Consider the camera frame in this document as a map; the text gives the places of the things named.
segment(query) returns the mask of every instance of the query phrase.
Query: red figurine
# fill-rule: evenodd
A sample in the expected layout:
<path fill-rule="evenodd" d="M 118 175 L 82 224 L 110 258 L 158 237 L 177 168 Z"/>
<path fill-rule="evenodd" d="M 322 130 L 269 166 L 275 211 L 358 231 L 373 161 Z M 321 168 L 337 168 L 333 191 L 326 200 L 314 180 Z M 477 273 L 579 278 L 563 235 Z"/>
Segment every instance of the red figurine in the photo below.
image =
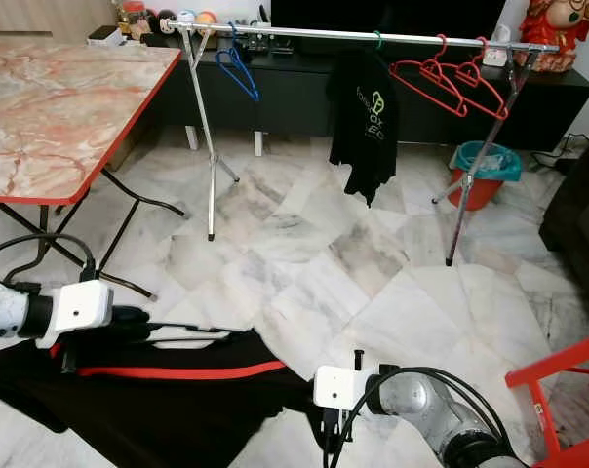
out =
<path fill-rule="evenodd" d="M 558 54 L 540 54 L 533 70 L 567 71 L 576 59 L 576 39 L 584 41 L 589 33 L 589 0 L 530 0 L 520 30 L 522 42 L 561 49 Z M 527 54 L 516 54 L 516 61 L 524 65 Z"/>

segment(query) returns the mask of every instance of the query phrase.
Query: red table edge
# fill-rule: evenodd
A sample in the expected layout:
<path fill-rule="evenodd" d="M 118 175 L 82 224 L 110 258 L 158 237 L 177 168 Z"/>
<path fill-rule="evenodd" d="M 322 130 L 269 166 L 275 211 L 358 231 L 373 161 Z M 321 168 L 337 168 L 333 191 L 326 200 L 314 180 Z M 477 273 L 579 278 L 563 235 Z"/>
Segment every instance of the red table edge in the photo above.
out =
<path fill-rule="evenodd" d="M 82 185 L 80 186 L 80 188 L 78 188 L 76 193 L 74 193 L 73 195 L 71 195 L 70 197 L 67 197 L 67 198 L 29 198 L 29 197 L 0 196 L 0 203 L 24 203 L 24 204 L 28 204 L 28 205 L 72 205 L 72 204 L 80 201 L 80 199 L 86 193 L 86 191 L 89 189 L 89 187 L 91 186 L 91 184 L 93 183 L 95 178 L 99 175 L 99 173 L 103 169 L 104 165 L 110 159 L 110 156 L 112 156 L 114 154 L 114 152 L 117 150 L 117 148 L 119 148 L 119 145 L 124 140 L 124 138 L 126 137 L 128 132 L 130 131 L 130 129 L 134 126 L 135 122 L 138 120 L 138 117 L 140 117 L 140 114 L 142 114 L 143 110 L 145 110 L 145 107 L 147 107 L 147 104 L 149 104 L 151 102 L 151 100 L 153 99 L 155 94 L 158 93 L 158 91 L 160 90 L 162 85 L 165 83 L 167 78 L 169 78 L 169 75 L 174 70 L 176 64 L 179 62 L 180 56 L 181 56 L 181 50 L 177 51 L 177 55 L 171 61 L 171 64 L 167 67 L 167 69 L 165 70 L 163 75 L 156 82 L 156 84 L 151 89 L 149 94 L 145 97 L 145 99 L 140 104 L 140 106 L 135 111 L 135 113 L 132 115 L 132 117 L 130 118 L 130 120 L 128 121 L 126 126 L 123 128 L 123 130 L 114 139 L 114 141 L 112 142 L 112 144 L 110 145 L 108 150 L 104 153 L 104 155 L 99 160 L 99 163 L 93 168 L 93 171 L 89 174 L 89 176 L 87 178 L 84 179 L 84 182 L 82 182 Z"/>

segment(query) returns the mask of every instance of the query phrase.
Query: metal clothes rack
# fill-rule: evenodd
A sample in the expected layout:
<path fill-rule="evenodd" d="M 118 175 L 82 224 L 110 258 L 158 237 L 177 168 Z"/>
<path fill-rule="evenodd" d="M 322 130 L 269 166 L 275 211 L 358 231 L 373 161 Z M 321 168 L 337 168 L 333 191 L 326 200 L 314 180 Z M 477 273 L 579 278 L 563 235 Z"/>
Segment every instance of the metal clothes rack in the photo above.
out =
<path fill-rule="evenodd" d="M 206 43 L 212 31 L 214 32 L 229 32 L 232 30 L 232 26 L 229 24 L 203 24 L 196 22 L 183 22 L 183 21 L 169 21 L 169 26 L 176 28 L 184 42 L 184 48 L 188 53 L 188 67 L 190 68 L 190 74 L 192 77 L 193 86 L 195 88 L 195 96 L 197 97 L 197 105 L 199 107 L 199 113 L 201 115 L 202 124 L 204 126 L 204 133 L 206 134 L 206 143 L 208 145 L 208 151 L 210 152 L 210 166 L 211 166 L 211 185 L 210 185 L 210 196 L 208 203 L 208 240 L 212 241 L 215 238 L 215 186 L 216 186 L 216 165 L 219 164 L 223 169 L 234 179 L 234 181 L 240 180 L 234 172 L 219 159 L 215 153 L 213 146 L 212 136 L 210 132 L 210 126 L 208 124 L 208 117 L 206 116 L 206 108 L 204 106 L 204 100 L 201 94 L 201 87 L 199 85 L 199 79 L 197 77 L 197 65 L 201 60 L 201 56 L 206 49 Z M 206 33 L 201 41 L 199 49 L 196 54 L 193 54 L 190 46 L 190 37 L 197 30 L 205 30 Z M 253 33 L 253 34 L 267 34 L 268 36 L 295 36 L 295 37 L 316 37 L 325 39 L 343 39 L 343 40 L 359 40 L 359 41 L 382 41 L 382 42 L 397 42 L 404 44 L 429 44 L 443 46 L 445 41 L 447 46 L 454 47 L 473 47 L 483 48 L 483 42 L 479 39 L 459 39 L 459 38 L 446 38 L 442 39 L 437 36 L 414 36 L 407 34 L 379 34 L 376 32 L 353 32 L 353 31 L 328 31 L 320 29 L 298 29 L 288 27 L 252 27 L 244 25 L 236 25 L 236 31 L 242 33 Z M 505 106 L 508 110 L 515 103 L 518 94 L 522 90 L 523 86 L 529 78 L 530 71 L 537 56 L 540 53 L 557 53 L 559 47 L 544 45 L 544 44 L 528 44 L 528 43 L 500 43 L 500 42 L 489 42 L 488 47 L 492 49 L 502 49 L 507 51 L 507 65 L 508 65 L 508 79 L 511 84 L 511 93 L 505 102 Z M 528 53 L 528 58 L 522 67 L 519 76 L 516 78 L 514 72 L 513 53 L 516 51 L 522 51 Z M 498 132 L 502 128 L 504 120 L 496 120 L 491 128 L 490 134 L 486 138 L 483 148 L 477 155 L 470 171 L 465 173 L 463 177 L 457 182 L 453 183 L 442 193 L 436 195 L 432 199 L 432 203 L 437 204 L 440 200 L 453 193 L 456 189 L 461 187 L 461 198 L 459 201 L 457 220 L 455 228 L 452 234 L 452 242 L 449 248 L 449 252 L 446 258 L 446 265 L 452 265 L 452 259 L 454 257 L 454 251 L 459 239 L 461 231 L 461 224 L 466 210 L 466 204 L 472 186 L 474 185 L 475 173 L 481 166 L 483 159 L 488 155 L 488 151 L 493 144 Z"/>

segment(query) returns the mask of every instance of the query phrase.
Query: red chair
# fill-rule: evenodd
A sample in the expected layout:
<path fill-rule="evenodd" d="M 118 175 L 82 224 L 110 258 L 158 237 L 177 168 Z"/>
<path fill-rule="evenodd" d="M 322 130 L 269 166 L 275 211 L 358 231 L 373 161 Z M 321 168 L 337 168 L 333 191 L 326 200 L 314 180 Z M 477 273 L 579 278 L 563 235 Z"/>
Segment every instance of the red chair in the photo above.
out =
<path fill-rule="evenodd" d="M 588 369 L 575 366 L 589 361 L 589 338 L 555 353 L 520 370 L 507 373 L 507 387 L 528 385 L 539 425 L 544 433 L 548 458 L 533 468 L 589 468 L 589 439 L 573 447 L 561 450 L 552 413 L 541 390 L 539 380 L 560 371 L 588 373 Z"/>

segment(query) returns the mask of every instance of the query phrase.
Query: sofa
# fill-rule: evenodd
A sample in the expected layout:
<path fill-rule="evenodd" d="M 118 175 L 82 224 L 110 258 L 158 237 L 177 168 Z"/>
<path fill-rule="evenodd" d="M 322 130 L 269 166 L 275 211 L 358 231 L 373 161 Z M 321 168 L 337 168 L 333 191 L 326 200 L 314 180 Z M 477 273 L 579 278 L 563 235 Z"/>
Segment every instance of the sofa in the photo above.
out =
<path fill-rule="evenodd" d="M 548 206 L 539 235 L 564 255 L 589 299 L 589 148 Z"/>

